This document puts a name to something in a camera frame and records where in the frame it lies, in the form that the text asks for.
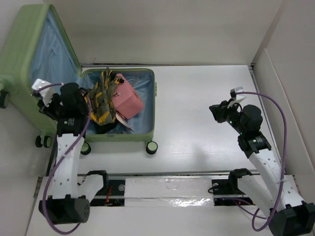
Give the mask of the camouflage clothing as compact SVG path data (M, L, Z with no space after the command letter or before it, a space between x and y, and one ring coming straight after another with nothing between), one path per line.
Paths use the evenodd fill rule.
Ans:
M125 80L117 75L112 69L106 68L95 84L94 88L88 93L92 113L91 119L100 126L112 124L116 120L116 109L113 104L114 96L117 96L116 89Z

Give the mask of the black pouch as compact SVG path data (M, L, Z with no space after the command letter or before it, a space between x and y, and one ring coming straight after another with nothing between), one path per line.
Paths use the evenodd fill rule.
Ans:
M116 128L118 123L119 123L118 120L115 120L113 123L108 123L106 125L99 125L97 123L94 123L96 134L105 134Z

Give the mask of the green hard-shell suitcase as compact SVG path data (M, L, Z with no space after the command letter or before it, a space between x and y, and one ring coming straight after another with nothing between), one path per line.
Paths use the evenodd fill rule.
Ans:
M10 100L40 130L35 144L48 147L48 137L55 133L56 123L42 115L37 100L31 97L36 79L50 83L77 83L83 88L95 86L102 69L83 71L62 22L50 4L23 5L9 30L0 54L0 105ZM153 141L157 84L154 72L147 68L115 68L142 99L144 108L127 120L106 131L91 122L81 153L91 152L92 142L145 142L148 154L156 153Z

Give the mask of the clear packet with red label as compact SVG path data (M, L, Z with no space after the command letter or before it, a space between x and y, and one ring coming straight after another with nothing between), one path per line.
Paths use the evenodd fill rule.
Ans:
M120 114L118 111L116 111L116 119L117 119L123 126L125 126L126 128L128 128L129 130L133 131L133 129L132 129L130 126L128 126L125 117L124 117L122 114Z

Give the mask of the pink box with handle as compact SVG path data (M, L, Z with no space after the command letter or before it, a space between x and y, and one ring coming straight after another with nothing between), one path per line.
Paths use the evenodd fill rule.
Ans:
M144 103L122 73L118 73L116 76L118 77L118 85L113 95L113 105L116 111L126 119L131 119L144 109Z

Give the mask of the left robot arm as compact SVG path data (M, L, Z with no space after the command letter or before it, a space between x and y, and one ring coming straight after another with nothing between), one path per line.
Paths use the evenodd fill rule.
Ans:
M90 123L91 102L84 89L77 83L60 84L60 93L54 93L54 84L36 90L42 98L50 95L49 108L57 121L57 156L51 170L39 210L48 224L55 228L61 224L87 222L91 201L96 194L109 191L105 170L90 171L78 184L78 164Z

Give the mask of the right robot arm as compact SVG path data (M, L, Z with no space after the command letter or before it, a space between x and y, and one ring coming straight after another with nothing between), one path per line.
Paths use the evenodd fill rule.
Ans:
M227 122L239 134L238 145L259 172L265 186L257 182L246 168L229 174L227 187L232 193L247 195L267 219L275 236L300 236L312 231L315 205L307 203L282 176L271 145L260 131L263 117L255 105L241 107L232 99L209 107L215 121Z

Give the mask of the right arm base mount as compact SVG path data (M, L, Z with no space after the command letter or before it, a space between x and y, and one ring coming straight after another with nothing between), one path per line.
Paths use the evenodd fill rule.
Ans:
M254 206L253 201L240 190L233 189L228 179L213 179L208 193L213 195L214 206Z

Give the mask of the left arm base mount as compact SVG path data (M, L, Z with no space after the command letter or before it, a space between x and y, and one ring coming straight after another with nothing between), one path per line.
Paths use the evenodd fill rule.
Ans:
M109 180L107 190L100 190L91 201L92 207L123 207L125 205L125 179Z

